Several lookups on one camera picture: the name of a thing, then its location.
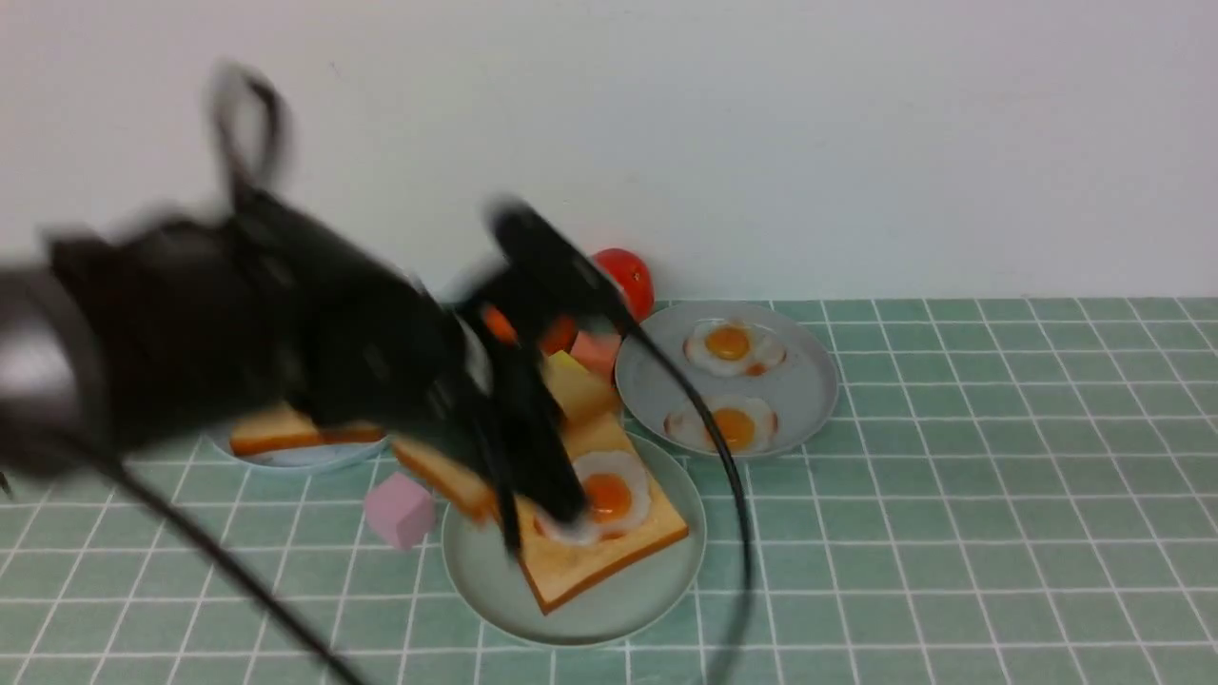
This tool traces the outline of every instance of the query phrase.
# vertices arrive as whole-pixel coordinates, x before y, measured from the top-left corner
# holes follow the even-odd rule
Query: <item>black cable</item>
[[[337,675],[345,685],[370,685],[361,678],[342,657],[335,655],[330,647],[319,637],[300,617],[292,613],[258,580],[241,562],[219,545],[206,530],[200,528],[190,517],[179,512],[173,505],[167,502],[155,490],[150,489],[139,479],[133,477],[121,464],[108,464],[94,462],[97,472],[114,481],[114,484],[127,491],[128,495],[141,502],[145,507],[164,517],[164,520],[175,528],[178,533],[185,535],[203,555],[209,557],[230,580],[241,586],[242,590],[253,597],[267,613],[273,616],[279,624],[291,633],[297,641],[308,647],[311,652]]]
[[[741,581],[741,594],[736,597],[732,620],[727,626],[727,635],[723,639],[723,648],[715,655],[714,661],[706,668],[706,681],[709,684],[726,683],[739,656],[738,647],[744,644],[744,631],[748,629],[749,617],[753,616],[753,527],[749,523],[749,503],[744,496],[744,485],[741,483],[741,474],[736,469],[732,451],[727,447],[727,440],[723,439],[722,431],[719,430],[719,424],[715,423],[715,417],[710,413],[706,401],[702,399],[702,395],[689,383],[689,379],[681,373],[681,369],[677,368],[672,360],[660,350],[655,340],[637,322],[633,319],[628,321],[630,324],[625,327],[626,335],[638,339],[643,347],[660,363],[665,373],[676,382],[681,391],[689,399],[689,402],[693,403],[694,411],[698,412],[703,425],[706,427],[706,433],[710,434],[711,442],[715,444],[715,451],[719,452],[719,460],[727,473],[727,483],[732,488],[732,500],[736,502],[736,520],[741,527],[744,572]]]

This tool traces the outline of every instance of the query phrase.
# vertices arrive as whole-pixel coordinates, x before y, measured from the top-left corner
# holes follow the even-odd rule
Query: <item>red tomato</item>
[[[618,283],[626,307],[635,321],[643,321],[655,306],[655,290],[652,288],[652,272],[638,255],[613,247],[592,255],[594,261],[609,278]]]

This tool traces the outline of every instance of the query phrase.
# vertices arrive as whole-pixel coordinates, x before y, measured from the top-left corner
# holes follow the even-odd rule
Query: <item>round plate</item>
[[[664,617],[693,584],[706,550],[706,512],[681,464],[631,435],[638,456],[689,525],[689,535],[633,563],[542,616],[520,567],[503,551],[496,525],[479,527],[452,507],[441,547],[457,592],[487,623],[527,642],[587,647],[627,637]]]
[[[694,327],[703,322],[728,319],[770,332],[787,346],[787,358],[756,378],[717,378],[691,364],[682,345]],[[760,397],[778,414],[778,433],[770,447],[738,455],[741,458],[798,452],[800,445],[820,430],[833,413],[838,378],[828,351],[809,330],[773,310],[743,302],[687,302],[652,314],[642,325],[704,396],[732,394]],[[614,379],[622,403],[648,430],[681,452],[716,456],[715,452],[672,442],[664,434],[664,418],[687,399],[637,340],[627,339],[622,344]]]
[[[247,467],[264,473],[313,474],[337,470],[368,461],[389,446],[389,438],[376,442],[348,442],[340,445],[318,445],[315,447],[296,447],[294,450],[275,450],[252,457],[238,457],[229,447],[233,424],[225,423],[208,429],[203,435],[216,447],[217,452],[241,462]]]

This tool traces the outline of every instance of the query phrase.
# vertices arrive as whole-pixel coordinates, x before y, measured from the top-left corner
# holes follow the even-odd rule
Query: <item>bread slice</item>
[[[292,447],[375,442],[382,438],[384,430],[364,422],[322,430],[308,417],[283,403],[238,422],[229,436],[229,449],[234,456],[250,457]]]
[[[568,427],[564,430],[616,411],[620,406],[614,389],[566,352],[555,352],[546,358],[542,378],[563,410]],[[393,438],[392,446],[393,456],[402,466],[429,483],[470,519],[485,520],[495,511],[495,492],[491,488],[441,450],[406,436]]]
[[[586,423],[564,440],[571,458],[596,451],[624,451],[638,457],[630,436],[611,413]],[[549,614],[585,590],[630,564],[689,535],[689,525],[648,473],[652,505],[636,529],[590,546],[569,546],[546,538],[536,525],[537,507],[520,497],[520,568],[542,614]]]

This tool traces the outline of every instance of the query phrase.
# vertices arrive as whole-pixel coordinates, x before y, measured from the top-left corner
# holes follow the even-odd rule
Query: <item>pink block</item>
[[[364,518],[390,546],[409,550],[436,523],[431,494],[404,473],[395,473],[364,499]]]

